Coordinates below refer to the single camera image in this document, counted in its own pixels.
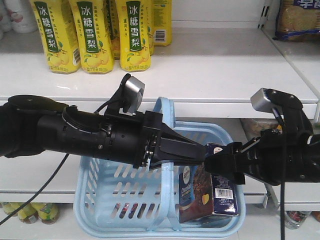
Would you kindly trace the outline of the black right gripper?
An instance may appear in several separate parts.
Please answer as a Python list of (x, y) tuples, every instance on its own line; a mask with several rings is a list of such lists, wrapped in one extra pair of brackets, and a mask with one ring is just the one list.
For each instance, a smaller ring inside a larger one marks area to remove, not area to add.
[(245, 176), (278, 186), (283, 182), (308, 183), (306, 161), (309, 131), (284, 134), (264, 130), (246, 144), (231, 142), (205, 158), (204, 169), (243, 185)]

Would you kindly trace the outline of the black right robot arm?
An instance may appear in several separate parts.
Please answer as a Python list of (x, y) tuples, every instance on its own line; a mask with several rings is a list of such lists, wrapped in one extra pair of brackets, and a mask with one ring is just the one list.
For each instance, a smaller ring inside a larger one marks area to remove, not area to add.
[(263, 130), (246, 144), (231, 142), (207, 156), (204, 169), (237, 185), (245, 184), (245, 176), (272, 186), (282, 182), (318, 183), (320, 136), (307, 131), (289, 135)]

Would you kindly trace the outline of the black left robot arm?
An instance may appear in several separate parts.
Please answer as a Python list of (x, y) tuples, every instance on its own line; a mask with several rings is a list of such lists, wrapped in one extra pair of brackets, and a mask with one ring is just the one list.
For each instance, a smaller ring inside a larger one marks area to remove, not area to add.
[(0, 107), (0, 154), (7, 158), (54, 151), (134, 168), (200, 165), (206, 147), (171, 129), (159, 112), (105, 114), (36, 95), (15, 95)]

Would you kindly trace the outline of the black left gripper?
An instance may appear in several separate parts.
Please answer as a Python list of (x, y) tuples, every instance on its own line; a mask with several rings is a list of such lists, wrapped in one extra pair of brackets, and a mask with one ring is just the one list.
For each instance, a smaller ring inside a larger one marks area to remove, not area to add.
[(138, 112), (135, 116), (109, 114), (108, 118), (111, 122), (108, 160), (138, 169), (145, 167), (152, 157), (151, 170), (165, 163), (198, 166), (205, 162), (207, 147), (171, 129), (163, 123), (163, 114), (159, 112)]

